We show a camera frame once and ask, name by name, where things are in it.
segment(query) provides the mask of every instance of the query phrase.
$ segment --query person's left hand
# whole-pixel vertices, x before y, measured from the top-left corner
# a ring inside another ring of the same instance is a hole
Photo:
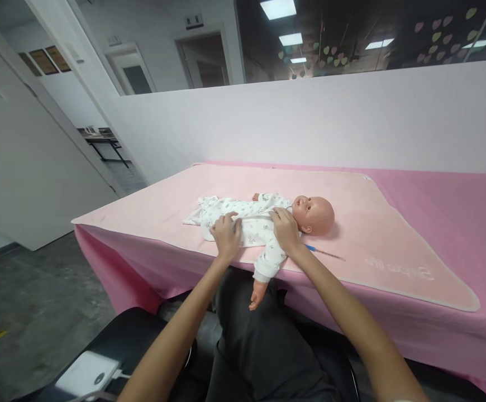
[[[238,213],[229,212],[226,215],[222,215],[209,229],[209,232],[215,239],[215,243],[217,243],[219,258],[228,262],[234,259],[241,246],[241,218],[236,220],[236,224],[232,226],[232,217],[235,215],[238,215]]]

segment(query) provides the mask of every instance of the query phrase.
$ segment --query door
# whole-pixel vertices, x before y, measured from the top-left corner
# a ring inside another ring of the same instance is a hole
[[[0,232],[36,250],[117,198],[0,57]]]

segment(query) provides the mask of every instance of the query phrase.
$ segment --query doll head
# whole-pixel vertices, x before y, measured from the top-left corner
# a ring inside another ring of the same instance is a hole
[[[332,228],[334,209],[323,197],[300,195],[295,198],[292,209],[299,230],[307,235],[323,236]]]

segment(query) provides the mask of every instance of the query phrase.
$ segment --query table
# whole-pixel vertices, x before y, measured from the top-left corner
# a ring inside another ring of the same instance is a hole
[[[118,151],[120,148],[122,148],[121,145],[119,145],[119,141],[116,139],[116,137],[104,137],[104,136],[92,136],[92,137],[85,137],[85,141],[87,142],[88,145],[92,145],[94,150],[97,152],[99,157],[102,159],[102,161],[118,161],[118,159],[105,159],[103,155],[98,151],[96,146],[94,144],[97,143],[107,143],[110,144],[111,147],[115,150],[116,154],[120,158],[120,160],[126,165],[126,167],[129,169],[130,167],[127,165],[126,160],[120,155],[120,152]]]

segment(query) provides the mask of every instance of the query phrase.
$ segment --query person's right hand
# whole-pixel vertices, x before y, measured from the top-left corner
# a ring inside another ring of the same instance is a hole
[[[275,237],[280,248],[291,255],[300,245],[303,245],[299,237],[299,225],[287,209],[273,208],[273,211],[270,211],[269,215],[275,224]]]

